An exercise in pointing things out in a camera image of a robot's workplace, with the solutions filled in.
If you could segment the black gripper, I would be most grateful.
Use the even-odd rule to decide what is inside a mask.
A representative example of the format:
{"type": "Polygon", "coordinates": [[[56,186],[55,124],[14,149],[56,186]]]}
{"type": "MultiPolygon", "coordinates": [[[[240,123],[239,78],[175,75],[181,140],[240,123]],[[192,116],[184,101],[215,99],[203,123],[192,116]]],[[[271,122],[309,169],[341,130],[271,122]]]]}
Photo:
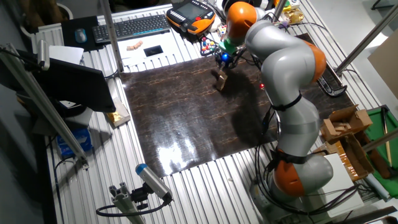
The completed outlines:
{"type": "Polygon", "coordinates": [[[215,62],[219,71],[221,71],[222,67],[224,67],[225,72],[228,71],[228,67],[236,67],[238,60],[238,54],[230,55],[222,50],[215,52],[215,62]]]}

